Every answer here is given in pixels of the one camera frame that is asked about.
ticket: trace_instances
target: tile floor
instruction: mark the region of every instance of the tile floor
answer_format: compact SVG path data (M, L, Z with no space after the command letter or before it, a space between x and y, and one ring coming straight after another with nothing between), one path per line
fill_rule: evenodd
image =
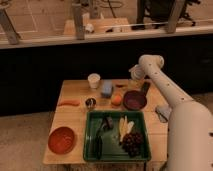
M213 93L193 97L213 113ZM60 165L42 164L54 112L0 117L0 171L65 171ZM138 171L132 165L73 165L72 171Z
M98 1L100 12L105 18L112 18L112 13L103 0ZM46 38L49 36L60 36L63 34L64 25L67 19L72 18L71 0L12 0L11 6L6 10L16 31L22 39ZM119 0L123 4L121 8L115 8L117 17L126 17L130 24L136 23L137 0ZM197 21L197 25L213 24L213 1L201 0L201 4L194 4L187 7L187 12ZM82 9L83 13L89 11L88 7ZM190 26L191 22L185 20L179 27ZM149 18L145 23L151 27ZM0 25L0 40L6 39Z

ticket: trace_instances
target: red plate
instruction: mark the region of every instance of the red plate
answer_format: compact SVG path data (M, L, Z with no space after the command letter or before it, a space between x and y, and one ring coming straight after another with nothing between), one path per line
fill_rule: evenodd
M66 154L75 145L75 133L69 127L59 127L49 136L49 149L56 154Z

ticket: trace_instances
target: white object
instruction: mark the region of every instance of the white object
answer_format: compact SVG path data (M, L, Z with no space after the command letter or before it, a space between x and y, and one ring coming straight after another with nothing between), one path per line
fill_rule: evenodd
M91 23L88 23L85 27L86 33L94 33L94 26Z
M101 77L99 74L92 73L88 76L87 79L88 79L90 88L92 88L92 89L98 88L100 80L101 80Z
M127 134L129 134L132 131L133 126L134 126L134 122L133 121L128 122L128 124L127 124Z
M123 127L121 129L122 131L121 131L121 135L120 135L120 142L123 142L123 138L127 133L127 129L128 129L128 119L127 119L127 116L125 115Z
M114 33L120 33L120 32L122 32L122 28L121 28L120 26L114 26L114 27L112 28L112 31L113 31Z
M155 108L155 112L158 114L160 121L165 123L168 122L172 109L168 105L158 105Z
M212 171L213 115L160 70L163 64L161 56L143 55L130 71L133 79L148 75L172 108L167 171Z

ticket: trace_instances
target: wooden table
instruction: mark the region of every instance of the wooden table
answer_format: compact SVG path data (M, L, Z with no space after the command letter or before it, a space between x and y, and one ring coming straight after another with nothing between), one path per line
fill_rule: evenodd
M131 27L127 18L105 18L105 19L83 19L83 25L88 23L94 26L94 34L105 34L107 30L114 26L120 26L122 32L131 32ZM74 20L67 20L64 27L64 35L74 36Z
M139 89L142 82L132 80L112 80L113 85L126 85L122 88L114 86L114 92L124 94L130 89ZM86 80L66 80L63 82L58 101L76 99L80 101L80 106L60 106L56 108L50 133L60 126L71 127L77 134L75 148L68 154L57 155L52 153L48 146L44 154L45 164L81 164L86 163L83 159L84 132L86 124L87 108L85 100L93 97L97 100L97 110L122 110L123 107L112 108L110 99L101 98L101 85L97 90L91 90ZM151 148L152 159L155 161L166 161L167 149L167 124L161 123L154 112L156 105L167 104L158 89L151 83L147 93L147 106L142 110L148 131L148 138Z

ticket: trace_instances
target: metal pole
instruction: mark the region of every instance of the metal pole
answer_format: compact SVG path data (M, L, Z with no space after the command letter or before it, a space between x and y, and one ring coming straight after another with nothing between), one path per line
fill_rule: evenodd
M72 11L75 24L75 32L78 40L84 39L84 25L81 11L81 3L72 3Z
M167 33L174 33L176 31L177 22L180 18L182 13L183 7L186 3L186 0L175 0L170 17L168 19L168 24L166 25L166 32Z
M0 4L0 24L7 36L9 43L11 45L16 45L19 44L20 36L14 29L13 24L5 11L5 8L7 7L9 7L9 4L5 4L5 2L4 5Z
M100 18L100 12L96 0L89 0L90 19Z

